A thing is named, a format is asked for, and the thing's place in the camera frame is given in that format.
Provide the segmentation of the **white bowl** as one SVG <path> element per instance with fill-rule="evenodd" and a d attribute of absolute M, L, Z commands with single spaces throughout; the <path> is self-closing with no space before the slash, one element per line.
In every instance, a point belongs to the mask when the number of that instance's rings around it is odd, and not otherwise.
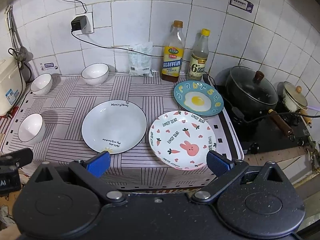
<path fill-rule="evenodd" d="M 44 73 L 32 82 L 30 90 L 37 96 L 44 96 L 49 93 L 52 85 L 52 76 L 49 73 Z"/>
<path fill-rule="evenodd" d="M 92 86 L 103 84 L 107 80 L 108 74 L 109 66 L 105 63 L 91 64 L 81 72 L 85 83 Z"/>
<path fill-rule="evenodd" d="M 42 141 L 46 131 L 44 118 L 39 113 L 27 116 L 19 126 L 18 138 L 27 145 L 35 145 Z"/>

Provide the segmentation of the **white plate black rim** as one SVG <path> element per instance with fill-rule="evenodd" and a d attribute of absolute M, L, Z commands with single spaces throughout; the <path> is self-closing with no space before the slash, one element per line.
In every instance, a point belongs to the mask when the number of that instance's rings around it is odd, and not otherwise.
<path fill-rule="evenodd" d="M 95 152 L 119 154 L 138 145 L 146 130 L 146 115 L 139 106 L 125 100 L 110 100 L 87 113 L 81 134 Z"/>

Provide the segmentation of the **pink bunny carrot plate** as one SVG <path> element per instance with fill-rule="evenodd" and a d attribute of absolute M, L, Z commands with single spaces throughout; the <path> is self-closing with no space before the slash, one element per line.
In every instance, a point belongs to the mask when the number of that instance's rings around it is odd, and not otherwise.
<path fill-rule="evenodd" d="M 207 163 L 207 153 L 216 150 L 216 136 L 208 122 L 186 111 L 171 111 L 159 116 L 149 130 L 149 144 L 165 164 L 191 171 Z"/>

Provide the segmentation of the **blue fried egg plate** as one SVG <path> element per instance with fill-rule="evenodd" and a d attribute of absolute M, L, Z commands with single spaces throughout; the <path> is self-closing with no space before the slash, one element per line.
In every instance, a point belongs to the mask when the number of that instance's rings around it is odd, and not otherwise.
<path fill-rule="evenodd" d="M 224 108 L 218 91 L 201 81 L 187 80 L 174 88 L 174 99 L 185 110 L 200 116 L 215 116 Z"/>

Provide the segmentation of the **black gas stove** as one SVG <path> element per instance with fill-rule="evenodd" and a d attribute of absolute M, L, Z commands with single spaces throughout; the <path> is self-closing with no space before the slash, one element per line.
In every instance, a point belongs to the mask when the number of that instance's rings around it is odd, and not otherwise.
<path fill-rule="evenodd" d="M 226 84 L 217 86 L 217 91 L 223 98 L 224 106 L 245 154 L 279 151 L 298 146 L 311 147 L 310 133 L 304 125 L 300 114 L 285 111 L 284 104 L 281 103 L 279 99 L 275 111 L 279 113 L 282 119 L 292 128 L 295 135 L 294 141 L 290 140 L 272 119 L 265 118 L 250 124 L 238 119 L 232 112 Z"/>

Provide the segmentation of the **striped white table mat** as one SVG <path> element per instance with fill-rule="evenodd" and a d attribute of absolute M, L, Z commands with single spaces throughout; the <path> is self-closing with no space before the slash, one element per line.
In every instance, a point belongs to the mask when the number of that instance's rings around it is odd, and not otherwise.
<path fill-rule="evenodd" d="M 122 190 L 201 187 L 214 179 L 209 150 L 244 153 L 225 111 L 205 117 L 183 110 L 174 84 L 159 76 L 110 75 L 96 86 L 55 76 L 45 95 L 29 92 L 2 140 L 1 152 L 29 147 L 33 174 L 43 161 L 66 165 L 108 151 L 104 181 Z"/>

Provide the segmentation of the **black pot with lid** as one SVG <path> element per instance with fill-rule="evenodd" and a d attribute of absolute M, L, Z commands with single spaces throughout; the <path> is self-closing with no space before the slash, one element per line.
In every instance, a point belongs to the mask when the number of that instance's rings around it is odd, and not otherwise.
<path fill-rule="evenodd" d="M 226 90 L 232 112 L 238 119 L 247 124 L 272 119 L 290 140 L 295 140 L 292 128 L 275 111 L 278 93 L 263 72 L 243 66 L 232 67 L 226 80 Z"/>

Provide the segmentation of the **small white enamel pot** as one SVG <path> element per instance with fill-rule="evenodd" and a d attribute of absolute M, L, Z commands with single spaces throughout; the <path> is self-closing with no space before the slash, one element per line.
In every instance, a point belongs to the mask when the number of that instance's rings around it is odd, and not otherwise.
<path fill-rule="evenodd" d="M 302 114 L 305 123 L 311 128 L 312 119 L 307 117 L 308 103 L 302 94 L 302 88 L 287 81 L 283 82 L 283 87 L 283 104 L 290 112 Z"/>

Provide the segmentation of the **white vinegar bottle yellow cap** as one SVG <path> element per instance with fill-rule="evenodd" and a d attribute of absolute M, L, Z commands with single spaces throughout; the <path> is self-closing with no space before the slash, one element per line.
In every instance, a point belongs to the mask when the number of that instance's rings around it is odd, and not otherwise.
<path fill-rule="evenodd" d="M 196 39 L 190 58 L 188 79 L 201 80 L 209 55 L 208 38 L 209 29 L 202 29 L 199 37 Z"/>

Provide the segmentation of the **hanging metal utensils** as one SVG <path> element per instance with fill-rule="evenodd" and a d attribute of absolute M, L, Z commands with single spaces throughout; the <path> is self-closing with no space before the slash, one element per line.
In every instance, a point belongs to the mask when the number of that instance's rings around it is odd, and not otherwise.
<path fill-rule="evenodd" d="M 17 59 L 18 61 L 24 62 L 27 58 L 27 55 L 25 53 L 25 48 L 22 45 L 22 41 L 18 34 L 18 30 L 17 30 L 17 26 L 14 19 L 14 14 L 13 14 L 13 6 L 8 5 L 5 9 L 4 14 L 5 14 L 5 22 L 7 24 L 10 41 L 11 41 L 10 50 L 13 52 L 15 59 Z"/>

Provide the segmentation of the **white plastic salt bag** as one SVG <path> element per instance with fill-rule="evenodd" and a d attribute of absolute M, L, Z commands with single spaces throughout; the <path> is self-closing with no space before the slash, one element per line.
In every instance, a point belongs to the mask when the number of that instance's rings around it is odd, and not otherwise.
<path fill-rule="evenodd" d="M 152 77 L 153 43 L 134 44 L 129 46 L 129 68 L 131 76 Z"/>

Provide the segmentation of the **cooking wine bottle yellow label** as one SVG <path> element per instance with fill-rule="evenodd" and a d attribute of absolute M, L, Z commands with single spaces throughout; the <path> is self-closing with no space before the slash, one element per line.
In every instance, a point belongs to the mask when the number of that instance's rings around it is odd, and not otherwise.
<path fill-rule="evenodd" d="M 165 41 L 161 69 L 161 78 L 165 81 L 178 81 L 185 47 L 185 36 L 182 30 L 183 22 L 175 20 Z"/>

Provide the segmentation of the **purple wall sticker left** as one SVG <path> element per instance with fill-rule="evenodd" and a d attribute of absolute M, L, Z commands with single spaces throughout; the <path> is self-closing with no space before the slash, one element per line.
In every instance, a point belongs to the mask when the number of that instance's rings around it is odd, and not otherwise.
<path fill-rule="evenodd" d="M 55 65 L 53 62 L 48 62 L 48 63 L 42 63 L 41 64 L 41 70 L 45 71 L 46 69 L 58 69 L 58 66 Z"/>

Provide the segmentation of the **purple wall sticker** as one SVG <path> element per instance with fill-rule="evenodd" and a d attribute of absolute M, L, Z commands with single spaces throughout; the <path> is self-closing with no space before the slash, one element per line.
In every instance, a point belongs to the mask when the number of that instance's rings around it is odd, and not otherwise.
<path fill-rule="evenodd" d="M 58 66 L 55 65 L 53 62 L 48 62 L 48 63 L 42 63 L 41 64 L 41 70 L 45 71 L 46 69 L 58 69 Z"/>
<path fill-rule="evenodd" d="M 253 3 L 247 0 L 230 0 L 229 4 L 249 13 L 253 11 L 254 7 Z"/>

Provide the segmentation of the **purple wall sticker right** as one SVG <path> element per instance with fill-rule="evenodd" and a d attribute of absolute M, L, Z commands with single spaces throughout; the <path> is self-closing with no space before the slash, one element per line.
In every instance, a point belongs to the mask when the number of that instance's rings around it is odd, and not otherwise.
<path fill-rule="evenodd" d="M 229 4 L 249 13 L 253 11 L 254 7 L 253 3 L 247 0 L 230 0 Z"/>

